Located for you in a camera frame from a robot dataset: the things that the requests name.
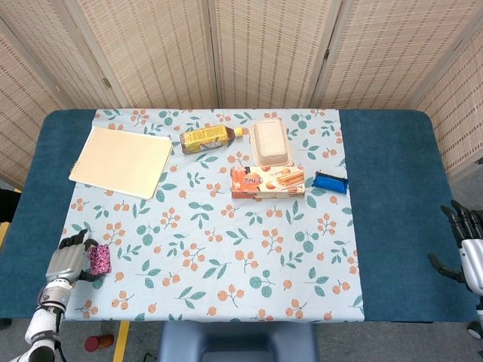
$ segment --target snack box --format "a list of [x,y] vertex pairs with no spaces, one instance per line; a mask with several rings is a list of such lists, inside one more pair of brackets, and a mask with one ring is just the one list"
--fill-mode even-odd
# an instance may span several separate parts
[[302,198],[305,175],[298,167],[234,167],[232,198]]

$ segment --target pink pouch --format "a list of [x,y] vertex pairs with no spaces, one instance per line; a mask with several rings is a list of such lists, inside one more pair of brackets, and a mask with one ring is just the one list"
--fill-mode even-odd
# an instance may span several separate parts
[[111,272],[111,257],[107,245],[90,247],[88,252],[92,275],[104,275]]

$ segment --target floor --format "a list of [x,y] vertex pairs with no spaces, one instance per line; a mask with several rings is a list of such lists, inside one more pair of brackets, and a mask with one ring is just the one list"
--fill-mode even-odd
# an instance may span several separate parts
[[[462,204],[483,210],[483,167],[451,188],[454,198]],[[10,360],[26,350],[23,335],[28,325],[28,320],[17,320],[8,329],[0,331],[0,359]],[[119,322],[115,321],[64,323],[61,336],[66,359],[69,362],[111,361],[115,354],[115,344],[88,353],[84,350],[84,341],[89,336],[105,333],[117,336],[118,329]],[[482,361],[478,351],[483,350],[483,341],[469,336],[466,324],[462,323],[364,322],[323,324],[315,326],[315,330],[320,361],[324,362]],[[147,352],[156,356],[161,333],[162,323],[131,323],[123,361],[143,362]],[[146,357],[146,362],[154,360]]]

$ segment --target blue wrapped snack bar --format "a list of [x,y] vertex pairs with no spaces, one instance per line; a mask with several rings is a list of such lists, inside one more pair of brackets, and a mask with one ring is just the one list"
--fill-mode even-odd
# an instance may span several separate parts
[[342,194],[347,193],[348,185],[349,185],[349,181],[347,179],[343,179],[342,177],[327,175],[322,172],[315,173],[314,183],[312,184],[312,186],[314,187],[319,187],[320,189],[340,192]]

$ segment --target floral tablecloth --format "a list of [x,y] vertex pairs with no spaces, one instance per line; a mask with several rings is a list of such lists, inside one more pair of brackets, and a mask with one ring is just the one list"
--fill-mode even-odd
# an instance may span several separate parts
[[[304,198],[231,199],[229,169],[254,164],[248,135],[181,152],[182,132],[223,124],[248,134],[266,117],[287,128]],[[171,136],[174,148],[152,200],[76,184],[62,238],[88,229],[109,245],[112,273],[75,283],[67,319],[364,319],[350,193],[311,187],[317,170],[346,176],[337,110],[100,109],[93,125]]]

